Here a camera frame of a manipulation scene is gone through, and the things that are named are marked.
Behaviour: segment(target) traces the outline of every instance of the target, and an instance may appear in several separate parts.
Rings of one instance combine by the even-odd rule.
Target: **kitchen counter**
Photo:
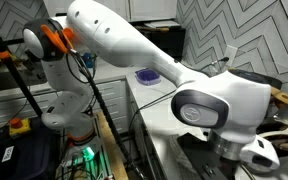
[[[175,90],[175,86],[164,77],[161,77],[161,83],[153,86],[143,86],[139,84],[134,76],[134,72],[139,69],[142,68],[117,68],[102,60],[99,60],[95,81],[96,83],[101,83],[126,79],[138,107],[142,107],[143,105]],[[34,95],[41,92],[52,92],[54,90],[48,85],[48,83],[45,83],[42,85],[32,86],[31,91]],[[14,97],[23,97],[19,89],[0,91],[0,100],[6,100]],[[171,98],[162,101],[153,107],[141,110],[140,114],[152,139],[166,177],[170,180],[177,180],[181,179],[181,173],[179,172],[178,164],[176,163],[169,149],[168,137],[174,134],[183,135],[189,132],[200,139],[205,140],[206,138],[203,136],[200,128],[187,126],[175,118],[170,109],[170,101]],[[281,164],[282,165],[279,171],[273,173],[269,177],[256,176],[256,179],[288,180],[288,159],[284,159]],[[248,179],[248,177],[241,169],[239,169],[236,179],[244,180]]]

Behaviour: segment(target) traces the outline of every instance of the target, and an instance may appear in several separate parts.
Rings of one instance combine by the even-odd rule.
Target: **purple object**
[[[136,79],[140,84],[151,86],[161,82],[160,75],[151,69],[142,69],[135,72]]]

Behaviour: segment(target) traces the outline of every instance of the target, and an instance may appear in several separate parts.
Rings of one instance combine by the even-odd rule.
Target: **black pole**
[[[3,39],[0,37],[0,52],[9,51],[7,47],[7,43],[3,41]],[[32,96],[30,90],[27,88],[24,80],[22,79],[20,73],[17,71],[16,67],[14,66],[13,60],[9,57],[7,59],[4,59],[2,62],[5,64],[7,69],[10,71],[11,75],[13,76],[14,80],[16,81],[17,85],[22,90],[23,94],[27,98],[27,101],[31,104],[32,108],[34,109],[36,115],[38,117],[41,117],[42,110],[38,106],[37,102],[35,101],[34,97]]]

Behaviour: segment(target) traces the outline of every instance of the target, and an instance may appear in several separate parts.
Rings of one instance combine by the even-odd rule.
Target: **tiled wall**
[[[194,68],[232,46],[227,66],[278,78],[288,92],[288,0],[179,0],[176,19],[187,30],[184,61]]]
[[[0,36],[4,40],[22,37],[26,22],[48,17],[43,0],[0,0]],[[21,57],[25,44],[9,46],[12,53]]]

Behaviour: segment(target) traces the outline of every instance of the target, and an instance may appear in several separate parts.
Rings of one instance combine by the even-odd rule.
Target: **black stand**
[[[210,145],[187,133],[177,142],[203,180],[234,180],[238,162],[222,158]]]
[[[8,44],[14,44],[14,42],[3,41],[3,39],[0,37],[0,52],[9,51],[9,49],[7,47]],[[32,94],[30,92],[30,90],[27,88],[24,80],[22,79],[21,75],[19,74],[19,72],[17,71],[16,67],[14,66],[14,64],[12,62],[12,59],[8,58],[8,59],[4,60],[3,63],[5,64],[5,66],[7,67],[7,69],[9,70],[11,75],[13,76],[13,78],[15,79],[16,83],[18,84],[18,86],[22,90],[22,92],[25,95],[25,97],[27,98],[28,102],[31,104],[31,106],[34,109],[36,115],[38,117],[41,117],[42,110],[40,109],[40,107],[36,103],[34,97],[32,96]]]

